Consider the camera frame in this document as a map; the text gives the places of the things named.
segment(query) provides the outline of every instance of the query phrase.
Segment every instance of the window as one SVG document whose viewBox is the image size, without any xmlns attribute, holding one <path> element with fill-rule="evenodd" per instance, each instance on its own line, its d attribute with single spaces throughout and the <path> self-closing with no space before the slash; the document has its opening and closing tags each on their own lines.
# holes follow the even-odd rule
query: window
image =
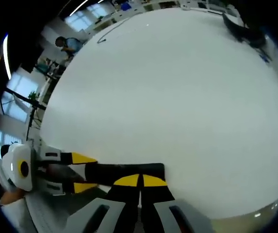
<svg viewBox="0 0 278 233">
<path fill-rule="evenodd" d="M 27 97 L 30 92 L 37 91 L 38 84 L 33 82 L 27 77 L 14 73 L 11 80 L 8 82 L 7 87 L 24 97 Z M 31 105 L 27 102 L 23 102 L 27 107 Z M 2 96 L 2 106 L 4 113 L 12 118 L 25 122 L 27 119 L 27 113 L 24 112 L 15 102 L 13 95 L 4 92 Z"/>
<path fill-rule="evenodd" d="M 106 16 L 109 13 L 106 12 L 103 6 L 100 4 L 94 4 L 92 6 L 88 6 L 87 9 L 97 18 L 100 16 Z"/>
<path fill-rule="evenodd" d="M 67 23 L 67 25 L 69 25 L 71 28 L 73 28 L 77 32 L 79 32 L 80 30 L 87 29 L 93 23 L 81 11 L 78 11 L 78 12 L 74 13 L 72 16 L 67 17 L 65 19 L 65 22 Z"/>
<path fill-rule="evenodd" d="M 20 138 L 13 137 L 9 134 L 3 133 L 0 130 L 0 158 L 1 158 L 1 146 L 4 144 L 12 144 L 14 142 L 22 143 Z"/>
</svg>

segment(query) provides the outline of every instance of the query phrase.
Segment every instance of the man in blue shirt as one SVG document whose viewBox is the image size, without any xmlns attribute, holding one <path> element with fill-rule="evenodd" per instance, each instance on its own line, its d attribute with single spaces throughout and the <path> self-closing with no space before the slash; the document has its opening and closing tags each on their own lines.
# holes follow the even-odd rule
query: man in blue shirt
<svg viewBox="0 0 278 233">
<path fill-rule="evenodd" d="M 76 38 L 64 38 L 63 36 L 59 36 L 55 44 L 58 47 L 62 47 L 61 51 L 65 51 L 69 57 L 76 55 L 83 46 L 80 40 Z"/>
</svg>

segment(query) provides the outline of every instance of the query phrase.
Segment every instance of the desk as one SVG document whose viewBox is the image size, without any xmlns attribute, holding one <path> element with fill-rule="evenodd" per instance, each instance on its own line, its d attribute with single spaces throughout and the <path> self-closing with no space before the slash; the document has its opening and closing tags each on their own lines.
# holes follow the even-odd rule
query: desk
<svg viewBox="0 0 278 233">
<path fill-rule="evenodd" d="M 60 78 L 44 141 L 101 163 L 164 163 L 175 198 L 210 218 L 278 199 L 272 68 L 218 15 L 152 11 L 97 44 L 114 26 L 96 34 Z"/>
</svg>

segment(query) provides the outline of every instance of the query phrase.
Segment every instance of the white robot part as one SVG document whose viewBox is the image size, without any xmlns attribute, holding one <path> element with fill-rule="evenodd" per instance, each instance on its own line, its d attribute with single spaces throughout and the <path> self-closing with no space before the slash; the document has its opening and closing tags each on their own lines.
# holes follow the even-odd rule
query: white robot part
<svg viewBox="0 0 278 233">
<path fill-rule="evenodd" d="M 25 191 L 33 188 L 31 165 L 31 148 L 19 143 L 12 144 L 2 159 L 6 179 Z"/>
<path fill-rule="evenodd" d="M 3 171 L 2 159 L 0 159 L 0 184 L 7 191 L 14 192 L 16 190 L 16 187 L 12 183 L 9 183 L 7 175 Z"/>
</svg>

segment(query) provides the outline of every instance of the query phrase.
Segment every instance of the yellow marking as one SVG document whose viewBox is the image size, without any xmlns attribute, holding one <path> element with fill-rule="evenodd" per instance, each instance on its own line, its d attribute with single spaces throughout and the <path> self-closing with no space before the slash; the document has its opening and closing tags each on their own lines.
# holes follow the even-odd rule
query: yellow marking
<svg viewBox="0 0 278 233">
<path fill-rule="evenodd" d="M 82 191 L 96 186 L 96 183 L 74 183 L 74 193 L 81 193 Z"/>
<path fill-rule="evenodd" d="M 162 179 L 154 176 L 143 175 L 143 180 L 144 180 L 144 187 L 167 186 L 166 181 L 163 181 Z"/>
<path fill-rule="evenodd" d="M 96 162 L 95 159 L 72 152 L 72 161 L 73 164 L 86 164 L 91 162 Z"/>
<path fill-rule="evenodd" d="M 139 178 L 139 174 L 126 176 L 115 181 L 114 185 L 136 187 L 138 184 L 138 178 Z"/>
<path fill-rule="evenodd" d="M 21 170 L 20 170 L 21 164 L 22 164 L 23 162 L 27 162 L 27 161 L 25 161 L 25 160 L 23 160 L 23 159 L 18 160 L 18 172 L 19 172 L 19 175 L 21 176 L 21 178 L 26 178 L 25 176 L 22 175 L 22 172 L 21 172 Z"/>
</svg>

